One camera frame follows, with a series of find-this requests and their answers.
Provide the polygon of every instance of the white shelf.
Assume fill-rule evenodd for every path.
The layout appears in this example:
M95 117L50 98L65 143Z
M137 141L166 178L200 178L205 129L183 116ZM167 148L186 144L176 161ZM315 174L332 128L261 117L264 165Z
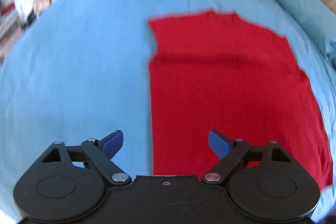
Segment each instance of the white shelf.
M13 24L19 19L19 15L16 10L12 11L6 20L0 25L0 39L8 32Z
M7 54L11 51L14 44L19 40L19 38L22 36L23 32L21 30L21 27L18 27L12 35L9 37L8 41L5 43L5 45L0 48L0 57L6 58Z

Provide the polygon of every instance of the pillow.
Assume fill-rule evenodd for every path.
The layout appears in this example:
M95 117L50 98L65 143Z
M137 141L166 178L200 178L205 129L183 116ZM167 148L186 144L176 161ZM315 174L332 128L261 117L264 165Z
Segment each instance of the pillow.
M277 0L301 25L323 56L336 49L336 15L320 0Z
M331 53L328 54L328 59L333 68L336 69L336 50L333 50Z

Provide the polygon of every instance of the light blue blanket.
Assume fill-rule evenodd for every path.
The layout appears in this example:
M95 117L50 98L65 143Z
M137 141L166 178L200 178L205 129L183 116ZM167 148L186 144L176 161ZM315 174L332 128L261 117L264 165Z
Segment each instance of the light blue blanket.
M115 163L132 176L150 174L148 61L156 46L147 19L209 8L236 10L288 38L310 78L335 158L335 72L275 0L57 0L0 72L0 210L20 219L13 187L55 140L78 145L121 129L125 143ZM330 187L313 220L334 203Z

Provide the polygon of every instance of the metal pin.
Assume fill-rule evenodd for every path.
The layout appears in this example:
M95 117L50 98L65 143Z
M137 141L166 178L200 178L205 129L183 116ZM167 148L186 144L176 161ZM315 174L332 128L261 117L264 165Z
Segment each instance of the metal pin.
M128 175L125 173L116 173L112 176L112 179L116 182L125 182L128 178Z
M207 181L219 181L221 179L221 175L217 173L207 173L204 178Z

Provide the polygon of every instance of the red cloth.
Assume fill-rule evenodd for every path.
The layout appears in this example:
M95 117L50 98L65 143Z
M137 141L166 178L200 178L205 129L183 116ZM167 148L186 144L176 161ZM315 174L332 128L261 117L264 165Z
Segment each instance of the red cloth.
M150 62L155 175L199 177L218 158L208 132L254 145L280 142L315 178L333 182L322 115L286 38L208 11L153 19Z

